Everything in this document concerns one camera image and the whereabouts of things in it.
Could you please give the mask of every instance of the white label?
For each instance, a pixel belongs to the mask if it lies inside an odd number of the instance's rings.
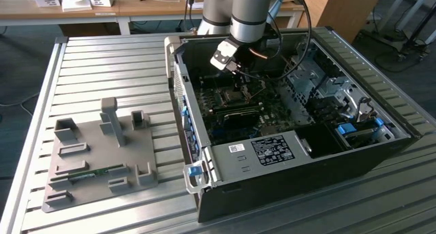
[[[245,150],[243,144],[229,146],[231,153]]]
[[[96,13],[96,16],[115,15],[115,13]]]

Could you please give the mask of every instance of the label sticker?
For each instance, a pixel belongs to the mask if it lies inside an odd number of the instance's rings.
[[[116,13],[96,13],[96,16],[115,15]]]
[[[281,135],[252,141],[252,146],[263,166],[295,158],[288,143]]]
[[[231,153],[245,150],[243,144],[229,146]]]

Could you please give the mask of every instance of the metal table surface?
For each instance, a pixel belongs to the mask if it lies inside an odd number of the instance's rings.
[[[339,37],[319,33],[351,52]],[[368,63],[359,63],[359,74],[424,138],[363,177],[199,224],[195,200],[184,189],[168,93],[163,43],[168,35],[79,37],[55,45],[0,233],[435,232],[435,120]],[[47,214],[41,203],[55,120],[100,119],[99,99],[111,96],[119,98],[119,115],[137,109],[151,115],[159,186]]]

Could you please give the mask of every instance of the copper pipe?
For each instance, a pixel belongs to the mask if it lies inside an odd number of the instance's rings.
[[[260,57],[260,58],[263,58],[263,59],[268,59],[268,56],[265,56],[265,55],[257,53],[257,52],[255,51],[255,49],[249,48],[248,50],[249,50],[251,53],[255,54],[257,57]]]

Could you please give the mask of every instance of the green circuit board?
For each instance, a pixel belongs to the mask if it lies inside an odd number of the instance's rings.
[[[201,116],[213,145],[292,130],[291,111],[273,83],[253,80],[232,86],[196,90]]]

